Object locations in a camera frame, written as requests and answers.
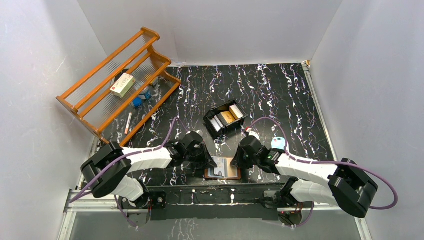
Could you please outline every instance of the wooden rack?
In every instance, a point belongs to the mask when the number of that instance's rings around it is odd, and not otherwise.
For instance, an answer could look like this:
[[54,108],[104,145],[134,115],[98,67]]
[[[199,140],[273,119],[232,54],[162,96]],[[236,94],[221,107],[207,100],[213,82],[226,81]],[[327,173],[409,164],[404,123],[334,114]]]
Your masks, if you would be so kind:
[[[130,103],[156,78],[163,78],[170,89],[120,142],[124,146],[156,110],[180,86],[181,81],[165,71],[171,60],[152,46],[159,34],[141,30],[56,99],[65,106],[92,134],[109,143],[102,133]],[[136,82],[123,98],[110,92],[115,77],[126,70]]]

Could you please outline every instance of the white wall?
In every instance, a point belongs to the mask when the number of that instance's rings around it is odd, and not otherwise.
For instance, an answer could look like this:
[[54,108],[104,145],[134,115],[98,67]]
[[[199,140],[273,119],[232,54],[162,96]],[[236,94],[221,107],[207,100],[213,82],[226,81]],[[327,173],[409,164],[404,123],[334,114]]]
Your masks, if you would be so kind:
[[0,3],[0,239],[56,239],[92,135],[55,99],[106,57],[76,0]]
[[145,26],[177,65],[310,60],[341,1],[78,0],[107,54]]
[[[424,2],[344,0],[311,62],[338,158],[385,176],[399,203],[366,217],[373,239],[423,239]],[[373,205],[393,200],[379,182]]]

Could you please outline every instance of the blue object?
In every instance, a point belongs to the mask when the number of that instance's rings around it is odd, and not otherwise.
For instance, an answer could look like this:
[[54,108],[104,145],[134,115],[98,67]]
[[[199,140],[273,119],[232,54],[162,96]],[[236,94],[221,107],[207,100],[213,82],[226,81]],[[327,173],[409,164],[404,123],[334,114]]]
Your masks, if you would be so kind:
[[285,146],[286,146],[286,140],[284,139],[284,137],[277,136],[272,139],[272,142],[271,142],[272,149],[284,150]]
[[142,100],[149,100],[152,95],[150,95],[149,86],[147,86],[143,91],[138,95]]
[[139,97],[134,98],[134,100],[132,100],[132,104],[131,106],[133,106],[134,108],[138,108],[143,104],[143,100]]

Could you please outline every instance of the black marble table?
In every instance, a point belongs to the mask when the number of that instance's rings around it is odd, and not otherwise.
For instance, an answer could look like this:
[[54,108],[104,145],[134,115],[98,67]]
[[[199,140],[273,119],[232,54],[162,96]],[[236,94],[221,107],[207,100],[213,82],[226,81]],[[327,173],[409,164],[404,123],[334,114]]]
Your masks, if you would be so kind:
[[[172,119],[179,117],[189,130],[201,131],[212,156],[233,157],[243,138],[241,130],[214,140],[206,130],[203,116],[215,106],[234,99],[249,115],[245,127],[260,117],[271,117],[285,130],[291,153],[313,159],[333,159],[300,63],[170,67],[167,71],[181,79],[181,86],[127,143],[127,147],[160,145]],[[131,110],[133,121],[139,121],[168,89],[163,79],[159,81],[159,85],[151,89],[153,98],[146,101],[141,109]],[[127,115],[122,116],[123,119],[115,119],[105,132],[112,141],[119,142],[125,137],[123,131]],[[268,120],[258,122],[253,129],[267,148],[271,147],[273,137],[283,136],[278,127]],[[184,128],[178,124],[171,137],[182,138],[184,135]],[[203,170],[195,170],[186,162],[179,167],[147,169],[130,175],[142,179],[148,187],[285,183],[288,179],[287,176],[265,173],[255,166],[242,170],[240,180],[210,180],[204,178]]]

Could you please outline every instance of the white marker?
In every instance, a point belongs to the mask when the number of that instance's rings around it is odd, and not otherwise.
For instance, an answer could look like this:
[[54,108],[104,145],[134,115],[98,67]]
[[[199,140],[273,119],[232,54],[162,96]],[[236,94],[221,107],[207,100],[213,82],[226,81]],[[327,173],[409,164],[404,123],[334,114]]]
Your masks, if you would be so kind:
[[128,130],[130,130],[130,122],[131,122],[131,117],[133,116],[133,113],[130,112],[128,114],[128,121],[126,122],[126,128],[125,128],[125,134],[128,134]]

